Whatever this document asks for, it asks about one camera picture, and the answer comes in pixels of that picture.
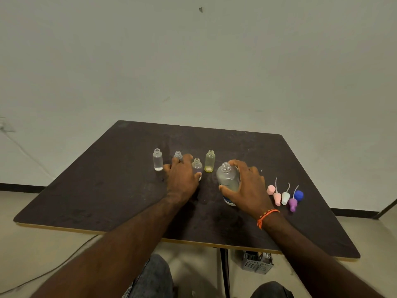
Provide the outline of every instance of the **power outlet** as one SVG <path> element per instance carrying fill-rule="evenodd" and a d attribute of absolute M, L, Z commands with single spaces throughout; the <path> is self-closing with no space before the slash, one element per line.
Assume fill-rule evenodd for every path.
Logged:
<path fill-rule="evenodd" d="M 16 132 L 15 129 L 8 122 L 8 120 L 4 117 L 0 117 L 0 128 L 2 131 L 5 131 L 5 132 L 13 132 L 13 133 Z"/>

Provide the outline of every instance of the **tabletop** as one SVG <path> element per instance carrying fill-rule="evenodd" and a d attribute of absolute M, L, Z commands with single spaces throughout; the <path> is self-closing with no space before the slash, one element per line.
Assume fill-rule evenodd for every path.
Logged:
<path fill-rule="evenodd" d="M 117 121 L 76 161 L 29 203 L 14 221 L 23 226 L 89 233 L 108 232 L 159 201 L 166 192 L 164 172 L 153 167 L 153 150 L 164 163 L 177 150 L 204 164 L 215 151 L 212 173 L 203 172 L 195 195 L 178 212 L 164 241 L 219 248 L 281 253 L 249 215 L 227 205 L 216 170 L 231 159 L 256 166 L 267 185 L 277 177 L 279 192 L 291 184 L 305 193 L 295 213 L 277 207 L 303 235 L 341 259 L 360 254 L 281 135 L 180 125 Z"/>

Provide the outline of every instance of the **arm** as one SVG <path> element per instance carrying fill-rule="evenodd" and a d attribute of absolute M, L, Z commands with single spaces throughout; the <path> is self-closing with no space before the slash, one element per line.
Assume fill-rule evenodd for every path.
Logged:
<path fill-rule="evenodd" d="M 244 162 L 230 160 L 229 163 L 240 171 L 240 188 L 235 192 L 220 186 L 222 194 L 258 220 L 265 211 L 274 208 L 263 176 L 256 167 L 248 168 Z M 280 213 L 265 217 L 262 229 L 280 247 L 312 297 L 382 297 L 292 227 Z"/>
<path fill-rule="evenodd" d="M 166 197 L 107 233 L 51 276 L 34 294 L 43 297 L 121 297 L 141 272 L 169 223 L 189 200 L 201 173 L 193 175 L 191 155 L 164 165 Z"/>

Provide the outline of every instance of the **clear plastic bottle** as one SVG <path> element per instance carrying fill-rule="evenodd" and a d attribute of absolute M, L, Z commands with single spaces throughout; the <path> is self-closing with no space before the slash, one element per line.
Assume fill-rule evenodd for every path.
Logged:
<path fill-rule="evenodd" d="M 163 153 L 160 151 L 160 149 L 154 150 L 153 163 L 154 163 L 154 170 L 158 172 L 163 170 Z"/>
<path fill-rule="evenodd" d="M 228 187 L 230 190 L 238 191 L 240 186 L 240 173 L 237 167 L 230 165 L 225 162 L 222 163 L 221 167 L 216 171 L 216 178 L 220 185 Z M 235 206 L 231 200 L 224 196 L 224 200 L 227 204 Z"/>
<path fill-rule="evenodd" d="M 181 161 L 181 162 L 183 161 L 182 153 L 181 153 L 179 150 L 177 150 L 177 151 L 175 152 L 174 157 L 175 157 L 175 158 L 178 158 L 179 161 Z"/>
<path fill-rule="evenodd" d="M 213 172 L 214 165 L 215 165 L 215 154 L 214 151 L 210 149 L 207 155 L 205 156 L 204 170 L 206 172 Z"/>
<path fill-rule="evenodd" d="M 193 163 L 192 163 L 192 167 L 193 167 L 193 174 L 196 174 L 197 172 L 201 172 L 202 173 L 202 164 L 200 162 L 199 158 L 195 158 Z"/>

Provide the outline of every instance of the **table leg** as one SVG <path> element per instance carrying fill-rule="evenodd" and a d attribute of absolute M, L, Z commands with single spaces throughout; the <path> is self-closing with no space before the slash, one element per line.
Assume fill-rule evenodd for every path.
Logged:
<path fill-rule="evenodd" d="M 227 249 L 219 248 L 221 252 L 222 275 L 224 277 L 225 295 L 230 298 L 230 284 L 229 284 L 229 255 Z"/>

